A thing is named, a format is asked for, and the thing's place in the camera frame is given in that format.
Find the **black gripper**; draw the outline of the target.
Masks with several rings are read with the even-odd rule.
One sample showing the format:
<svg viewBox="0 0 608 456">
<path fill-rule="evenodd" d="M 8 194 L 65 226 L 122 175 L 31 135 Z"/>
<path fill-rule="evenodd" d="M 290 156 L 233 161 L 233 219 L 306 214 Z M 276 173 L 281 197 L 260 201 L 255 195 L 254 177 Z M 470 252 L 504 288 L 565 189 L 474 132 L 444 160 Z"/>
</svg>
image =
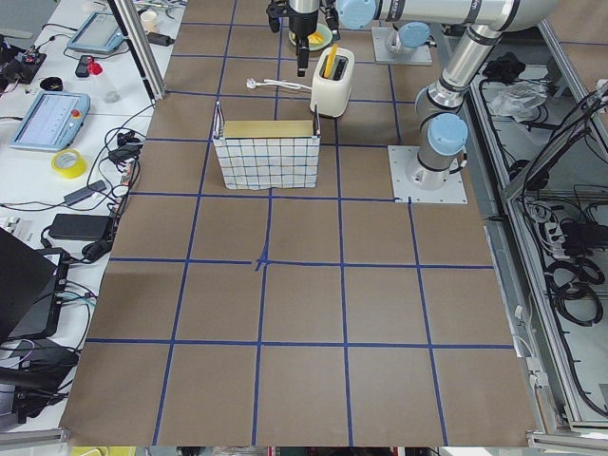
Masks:
<svg viewBox="0 0 608 456">
<path fill-rule="evenodd" d="M 324 1 L 318 0 L 272 0 L 266 8 L 269 27 L 272 32 L 279 32 L 281 18 L 290 18 L 295 13 L 325 12 Z"/>
<path fill-rule="evenodd" d="M 325 21 L 327 27 L 332 32 L 332 38 L 339 40 L 339 15 L 336 9 L 336 1 L 325 0 L 324 8 Z M 306 75 L 310 53 L 309 36 L 316 31 L 316 26 L 316 13 L 295 13 L 289 18 L 289 28 L 295 36 L 298 77 Z"/>
</svg>

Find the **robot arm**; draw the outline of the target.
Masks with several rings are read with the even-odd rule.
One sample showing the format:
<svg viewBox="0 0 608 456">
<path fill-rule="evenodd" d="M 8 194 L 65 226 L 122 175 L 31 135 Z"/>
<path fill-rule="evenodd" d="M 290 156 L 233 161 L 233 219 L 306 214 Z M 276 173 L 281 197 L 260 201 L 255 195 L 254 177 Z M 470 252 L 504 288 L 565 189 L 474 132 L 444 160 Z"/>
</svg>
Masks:
<svg viewBox="0 0 608 456">
<path fill-rule="evenodd" d="M 300 13 L 299 11 L 287 9 L 289 18 L 289 29 L 293 34 L 296 57 L 297 57 L 297 76 L 303 77 L 306 73 L 309 63 L 310 43 L 309 37 L 316 32 L 318 11 L 311 13 Z M 338 47 L 335 43 L 337 37 L 337 24 L 341 21 L 342 24 L 349 29 L 360 29 L 367 25 L 371 20 L 363 11 L 327 9 L 328 16 L 326 18 L 327 27 L 329 28 L 329 53 L 324 57 L 319 64 L 318 75 L 323 81 L 341 81 L 346 75 L 346 69 L 353 63 L 353 57 L 347 49 Z M 429 26 L 421 22 L 412 22 L 403 25 L 400 28 L 393 27 L 374 29 L 374 31 L 387 31 L 386 48 L 389 54 L 406 55 L 415 53 L 418 48 L 425 46 L 430 37 Z"/>
<path fill-rule="evenodd" d="M 272 1 L 266 9 L 269 26 L 278 31 L 287 18 L 294 34 L 298 75 L 309 61 L 309 35 L 318 15 L 325 15 L 332 36 L 338 28 L 363 29 L 373 20 L 399 20 L 464 25 L 465 33 L 442 70 L 440 78 L 424 88 L 416 100 L 421 146 L 405 167 L 413 185 L 428 191 L 442 188 L 450 166 L 463 149 L 468 130 L 458 111 L 473 76 L 490 51 L 508 31 L 537 25 L 556 6 L 554 1 Z"/>
</svg>

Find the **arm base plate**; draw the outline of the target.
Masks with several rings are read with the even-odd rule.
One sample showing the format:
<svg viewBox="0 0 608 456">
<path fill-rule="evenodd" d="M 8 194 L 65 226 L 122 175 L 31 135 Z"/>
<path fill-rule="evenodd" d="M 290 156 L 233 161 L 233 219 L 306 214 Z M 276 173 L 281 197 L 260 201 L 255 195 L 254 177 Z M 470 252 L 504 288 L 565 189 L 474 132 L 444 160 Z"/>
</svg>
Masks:
<svg viewBox="0 0 608 456">
<path fill-rule="evenodd" d="M 448 170 L 430 171 L 418 161 L 418 146 L 388 147 L 393 199 L 398 203 L 467 204 L 456 159 Z"/>
<path fill-rule="evenodd" d="M 399 29 L 374 27 L 371 29 L 374 57 L 377 64 L 430 66 L 432 58 L 428 46 L 426 25 Z"/>
</svg>

